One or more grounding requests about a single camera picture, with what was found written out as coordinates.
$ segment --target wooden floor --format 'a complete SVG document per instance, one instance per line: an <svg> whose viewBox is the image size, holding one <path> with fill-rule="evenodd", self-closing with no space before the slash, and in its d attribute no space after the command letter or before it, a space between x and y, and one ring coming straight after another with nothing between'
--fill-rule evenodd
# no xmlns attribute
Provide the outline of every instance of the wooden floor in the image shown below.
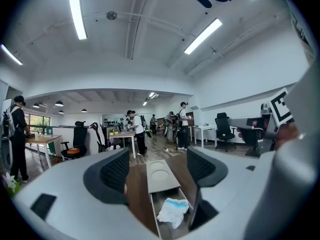
<svg viewBox="0 0 320 240"><path fill-rule="evenodd" d="M174 176L181 184L181 190L186 195L191 205L194 205L197 193L197 187L187 169L187 153L185 151L176 150L176 143L166 141L163 136L152 136L152 138L146 137L147 153L145 156L137 156L133 159L132 151L130 151L130 171L126 179L127 185L127 198L129 203L129 209L134 216L144 224L149 230L157 234L157 228L153 215L152 205L148 195L147 185L147 168L145 163L148 161L156 161L165 159L168 166L172 170ZM214 142L208 142L204 144L206 149L215 150ZM247 151L247 146L238 145L236 148L233 145L229 145L228 154L236 156L244 156ZM223 143L218 142L219 152L225 152ZM36 152L25 151L27 173L31 180L34 180L41 173L47 170L48 164L45 156L41 156L41 161ZM0 159L0 174L4 175L7 172L3 166L2 159Z"/></svg>

